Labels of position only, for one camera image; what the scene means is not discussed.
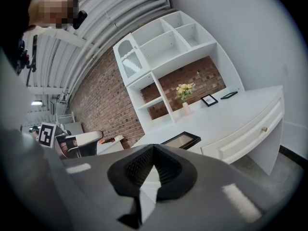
desk leg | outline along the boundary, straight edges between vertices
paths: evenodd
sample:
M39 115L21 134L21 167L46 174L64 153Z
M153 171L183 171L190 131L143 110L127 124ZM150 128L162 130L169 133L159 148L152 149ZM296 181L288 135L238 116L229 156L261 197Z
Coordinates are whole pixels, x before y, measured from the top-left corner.
M282 136L282 119L275 129L248 155L261 169L270 175L274 168Z

black picture frame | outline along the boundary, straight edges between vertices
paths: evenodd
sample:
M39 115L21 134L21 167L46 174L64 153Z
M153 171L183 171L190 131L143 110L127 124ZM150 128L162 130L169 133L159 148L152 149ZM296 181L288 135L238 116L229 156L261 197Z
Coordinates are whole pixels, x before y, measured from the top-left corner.
M214 102L214 103L211 103L211 104L208 104L208 103L204 100L204 98L206 98L206 97L208 97L208 96L210 96L212 99L214 99L215 102ZM210 94L209 94L209 95L206 95L206 96L204 96L204 97L202 97L201 100L202 100L203 102L205 102L205 104L206 104L208 107L210 107L210 106L215 105L215 104L218 103L218 100L215 99L215 98L214 98L212 95L210 95Z
M223 97L220 98L220 99L228 99L228 98L230 98L230 97L233 97L235 94L237 94L237 91L230 92L230 93L228 93L227 95L223 96Z
M201 138L199 136L193 135L193 134L188 133L188 132L182 132L182 133L178 134L177 136L175 136L175 137L171 138L170 140L167 140L167 141L165 141L161 144L167 144L170 141L173 141L173 140L177 139L178 137L180 137L182 135L186 135L186 136L190 137L192 140L190 140L188 143L180 146L180 149L188 150L189 148L193 147L195 144L197 144L198 142L201 141Z

white strip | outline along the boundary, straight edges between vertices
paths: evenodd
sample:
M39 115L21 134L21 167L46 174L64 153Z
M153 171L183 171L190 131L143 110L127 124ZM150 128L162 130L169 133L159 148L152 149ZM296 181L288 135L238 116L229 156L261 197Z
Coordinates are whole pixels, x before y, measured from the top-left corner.
M80 173L82 171L86 171L90 168L91 168L90 164L81 164L81 165L78 165L78 166L75 166L75 167L68 167L66 169L66 171L69 174L75 174L75 173Z
M222 191L247 222L254 222L262 216L256 206L235 184L222 187Z

black baseboard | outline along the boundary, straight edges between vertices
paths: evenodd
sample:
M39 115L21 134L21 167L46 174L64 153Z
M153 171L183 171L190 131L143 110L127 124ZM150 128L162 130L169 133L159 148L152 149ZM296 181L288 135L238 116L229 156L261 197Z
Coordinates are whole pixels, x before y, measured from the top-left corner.
M303 157L297 155L295 152L292 152L288 148L285 148L284 146L280 146L279 152L289 159L291 159L293 162L300 165L305 171L308 169L308 160L304 159Z

white bookshelf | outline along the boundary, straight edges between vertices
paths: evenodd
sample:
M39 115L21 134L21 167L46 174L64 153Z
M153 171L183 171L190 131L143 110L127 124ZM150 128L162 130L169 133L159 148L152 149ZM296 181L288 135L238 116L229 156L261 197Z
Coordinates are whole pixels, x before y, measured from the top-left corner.
M145 133L174 124L185 115L182 110L172 110L159 79L201 58L210 56L226 84L226 89L215 93L217 99L230 91L244 91L222 47L199 23L181 11L158 18L128 34L114 46L114 53ZM145 103L141 90L153 83L160 96ZM168 114L152 120L148 109L161 102ZM192 110L204 106L201 101L190 105Z

